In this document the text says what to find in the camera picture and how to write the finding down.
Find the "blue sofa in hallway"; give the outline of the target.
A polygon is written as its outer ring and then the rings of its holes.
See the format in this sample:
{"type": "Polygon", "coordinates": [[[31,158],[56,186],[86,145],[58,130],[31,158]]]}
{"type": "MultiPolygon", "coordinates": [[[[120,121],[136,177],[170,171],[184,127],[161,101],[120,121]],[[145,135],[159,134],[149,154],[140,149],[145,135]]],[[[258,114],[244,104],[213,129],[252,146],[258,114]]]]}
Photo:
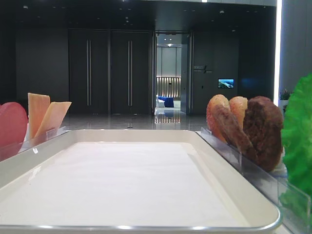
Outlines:
{"type": "Polygon", "coordinates": [[[164,101],[164,106],[165,107],[174,108],[174,98],[173,97],[158,96],[158,100],[164,101]]]}

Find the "thin brown meat patty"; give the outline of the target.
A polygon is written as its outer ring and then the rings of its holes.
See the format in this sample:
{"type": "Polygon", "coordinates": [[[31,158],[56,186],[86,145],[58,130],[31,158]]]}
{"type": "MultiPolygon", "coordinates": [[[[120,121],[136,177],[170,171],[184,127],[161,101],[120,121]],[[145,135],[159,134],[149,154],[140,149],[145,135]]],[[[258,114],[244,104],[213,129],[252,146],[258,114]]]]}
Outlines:
{"type": "Polygon", "coordinates": [[[217,113],[216,121],[219,129],[226,141],[235,146],[242,155],[253,162],[258,161],[258,156],[248,136],[240,128],[235,115],[226,109],[220,107],[217,113]]]}

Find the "large brown meat patty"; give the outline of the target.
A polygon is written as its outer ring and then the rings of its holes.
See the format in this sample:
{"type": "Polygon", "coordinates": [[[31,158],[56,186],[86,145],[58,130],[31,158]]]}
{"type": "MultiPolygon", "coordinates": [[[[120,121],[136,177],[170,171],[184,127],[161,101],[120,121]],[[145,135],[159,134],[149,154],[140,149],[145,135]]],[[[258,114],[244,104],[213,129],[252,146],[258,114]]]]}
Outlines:
{"type": "Polygon", "coordinates": [[[281,110],[267,97],[248,100],[243,121],[243,131],[256,153],[256,164],[266,172],[275,169],[283,152],[281,110]]]}

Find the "orange cheese slice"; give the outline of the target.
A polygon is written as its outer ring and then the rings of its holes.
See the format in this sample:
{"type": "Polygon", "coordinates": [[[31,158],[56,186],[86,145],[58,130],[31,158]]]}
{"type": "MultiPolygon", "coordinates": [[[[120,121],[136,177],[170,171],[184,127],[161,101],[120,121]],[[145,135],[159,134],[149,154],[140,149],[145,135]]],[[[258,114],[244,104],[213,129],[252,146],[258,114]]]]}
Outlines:
{"type": "Polygon", "coordinates": [[[71,104],[72,103],[69,101],[51,102],[44,115],[41,125],[35,134],[35,137],[38,137],[53,129],[57,130],[61,126],[62,121],[71,104]]]}
{"type": "Polygon", "coordinates": [[[49,95],[28,93],[29,137],[34,138],[51,103],[49,95]]]}

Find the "sesame bun half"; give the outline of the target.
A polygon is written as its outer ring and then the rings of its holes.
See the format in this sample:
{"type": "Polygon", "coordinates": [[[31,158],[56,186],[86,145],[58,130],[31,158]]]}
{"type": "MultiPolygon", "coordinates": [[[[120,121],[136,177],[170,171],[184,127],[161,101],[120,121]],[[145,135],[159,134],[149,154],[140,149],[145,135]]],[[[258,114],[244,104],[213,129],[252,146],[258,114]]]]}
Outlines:
{"type": "Polygon", "coordinates": [[[226,143],[227,141],[223,137],[216,121],[217,113],[219,112],[220,107],[222,109],[230,110],[229,100],[222,94],[213,96],[208,102],[206,120],[212,134],[222,142],[226,143]]]}
{"type": "Polygon", "coordinates": [[[245,110],[247,109],[248,99],[242,96],[236,96],[229,101],[231,112],[237,118],[238,124],[243,129],[245,110]]]}

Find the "rear sesame bun half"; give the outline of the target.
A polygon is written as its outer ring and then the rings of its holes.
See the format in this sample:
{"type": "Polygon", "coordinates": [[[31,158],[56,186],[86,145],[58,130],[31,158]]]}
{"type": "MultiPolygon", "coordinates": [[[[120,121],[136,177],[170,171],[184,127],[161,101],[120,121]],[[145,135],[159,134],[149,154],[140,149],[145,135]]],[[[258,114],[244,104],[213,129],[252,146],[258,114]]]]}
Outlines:
{"type": "Polygon", "coordinates": [[[212,134],[222,142],[226,143],[227,141],[223,137],[216,121],[217,113],[219,112],[220,107],[222,109],[230,110],[229,100],[222,94],[213,96],[208,102],[206,120],[212,134]]]}

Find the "right clear acrylic holder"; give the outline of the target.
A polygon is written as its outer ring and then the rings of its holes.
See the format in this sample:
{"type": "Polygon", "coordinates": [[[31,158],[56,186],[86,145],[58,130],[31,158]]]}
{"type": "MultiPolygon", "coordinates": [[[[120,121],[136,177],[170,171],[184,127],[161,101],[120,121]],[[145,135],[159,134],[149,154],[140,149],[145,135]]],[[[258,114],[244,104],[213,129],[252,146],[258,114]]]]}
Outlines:
{"type": "Polygon", "coordinates": [[[286,170],[265,172],[246,159],[233,146],[223,143],[212,133],[201,128],[199,135],[212,146],[232,167],[258,189],[282,212],[282,227],[287,234],[312,232],[312,199],[288,182],[286,170]]]}

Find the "left clear acrylic holder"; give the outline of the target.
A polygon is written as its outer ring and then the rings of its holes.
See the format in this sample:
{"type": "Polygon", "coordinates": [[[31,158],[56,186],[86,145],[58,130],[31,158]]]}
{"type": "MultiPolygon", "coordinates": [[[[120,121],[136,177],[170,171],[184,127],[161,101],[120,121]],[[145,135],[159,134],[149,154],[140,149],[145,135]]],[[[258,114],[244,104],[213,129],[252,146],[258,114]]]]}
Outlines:
{"type": "Polygon", "coordinates": [[[28,139],[21,143],[14,143],[8,146],[1,147],[0,148],[0,161],[9,159],[17,155],[18,153],[21,153],[28,149],[35,148],[36,146],[42,143],[45,143],[55,137],[58,137],[68,131],[69,130],[67,129],[67,127],[61,127],[59,129],[52,129],[33,139],[28,139]]]}

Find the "green lettuce leaf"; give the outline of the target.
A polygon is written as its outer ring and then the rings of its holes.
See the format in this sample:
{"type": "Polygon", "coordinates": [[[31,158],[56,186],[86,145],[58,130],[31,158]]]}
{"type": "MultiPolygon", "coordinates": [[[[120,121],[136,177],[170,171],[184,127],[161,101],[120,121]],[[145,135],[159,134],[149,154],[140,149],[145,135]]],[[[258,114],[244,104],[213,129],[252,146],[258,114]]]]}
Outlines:
{"type": "Polygon", "coordinates": [[[302,77],[290,95],[281,131],[288,182],[312,197],[312,75],[302,77]]]}

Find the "rear orange cheese slice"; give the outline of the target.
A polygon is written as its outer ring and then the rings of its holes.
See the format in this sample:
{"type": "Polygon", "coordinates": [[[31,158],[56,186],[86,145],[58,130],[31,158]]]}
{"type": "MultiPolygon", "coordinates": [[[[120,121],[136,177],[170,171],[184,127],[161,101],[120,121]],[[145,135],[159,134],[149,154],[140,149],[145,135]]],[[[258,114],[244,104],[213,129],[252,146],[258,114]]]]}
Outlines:
{"type": "Polygon", "coordinates": [[[34,138],[51,103],[49,95],[28,93],[29,137],[34,138]]]}

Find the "right dark double door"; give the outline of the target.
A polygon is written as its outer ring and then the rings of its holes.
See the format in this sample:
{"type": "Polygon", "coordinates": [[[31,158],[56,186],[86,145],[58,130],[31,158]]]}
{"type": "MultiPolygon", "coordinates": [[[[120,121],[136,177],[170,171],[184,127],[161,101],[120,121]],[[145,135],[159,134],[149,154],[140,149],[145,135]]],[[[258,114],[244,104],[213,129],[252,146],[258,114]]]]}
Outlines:
{"type": "Polygon", "coordinates": [[[149,113],[149,33],[111,34],[113,114],[149,113]]]}

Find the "front orange cheese slice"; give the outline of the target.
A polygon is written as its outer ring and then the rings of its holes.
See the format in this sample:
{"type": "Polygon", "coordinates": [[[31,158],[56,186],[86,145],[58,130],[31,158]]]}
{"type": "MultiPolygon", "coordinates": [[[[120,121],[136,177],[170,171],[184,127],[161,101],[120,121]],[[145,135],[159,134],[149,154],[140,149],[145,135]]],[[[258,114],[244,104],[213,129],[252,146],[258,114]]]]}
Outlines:
{"type": "Polygon", "coordinates": [[[41,125],[35,134],[35,137],[38,137],[53,129],[57,130],[61,126],[62,121],[71,104],[72,103],[69,101],[51,102],[44,115],[41,125]]]}

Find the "white paper tray liner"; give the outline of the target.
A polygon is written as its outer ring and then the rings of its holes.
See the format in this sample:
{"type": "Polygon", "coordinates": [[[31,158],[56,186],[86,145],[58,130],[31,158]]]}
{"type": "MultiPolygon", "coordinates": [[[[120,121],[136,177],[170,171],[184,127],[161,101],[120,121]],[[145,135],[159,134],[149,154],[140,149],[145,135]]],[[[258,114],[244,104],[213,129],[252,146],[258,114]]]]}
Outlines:
{"type": "Polygon", "coordinates": [[[248,226],[189,143],[80,142],[17,161],[31,167],[1,188],[1,225],[248,226]]]}

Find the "clear acrylic holder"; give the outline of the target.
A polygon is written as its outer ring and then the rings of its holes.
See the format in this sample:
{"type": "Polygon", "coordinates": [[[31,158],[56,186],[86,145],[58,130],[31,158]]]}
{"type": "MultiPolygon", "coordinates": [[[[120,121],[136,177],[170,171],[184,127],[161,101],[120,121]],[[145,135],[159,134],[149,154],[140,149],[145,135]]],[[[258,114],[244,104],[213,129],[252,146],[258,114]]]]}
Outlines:
{"type": "Polygon", "coordinates": [[[265,172],[246,159],[233,146],[223,143],[212,133],[201,128],[199,135],[212,146],[232,167],[258,189],[282,212],[282,227],[287,234],[312,232],[312,199],[288,182],[286,170],[265,172]]]}
{"type": "Polygon", "coordinates": [[[68,131],[69,130],[67,129],[67,127],[61,127],[59,129],[52,129],[33,139],[28,139],[21,143],[14,143],[8,146],[1,147],[0,148],[0,161],[9,159],[17,155],[18,153],[21,153],[28,149],[35,148],[36,146],[42,143],[45,143],[55,137],[58,137],[68,131]]]}

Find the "left dark double door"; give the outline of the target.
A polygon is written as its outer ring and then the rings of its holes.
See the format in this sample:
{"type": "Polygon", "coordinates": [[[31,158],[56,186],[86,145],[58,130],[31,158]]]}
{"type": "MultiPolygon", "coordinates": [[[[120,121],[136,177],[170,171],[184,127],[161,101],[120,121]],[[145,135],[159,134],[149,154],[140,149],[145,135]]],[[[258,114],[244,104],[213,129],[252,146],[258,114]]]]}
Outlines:
{"type": "Polygon", "coordinates": [[[70,30],[70,112],[108,113],[108,33],[70,30]]]}

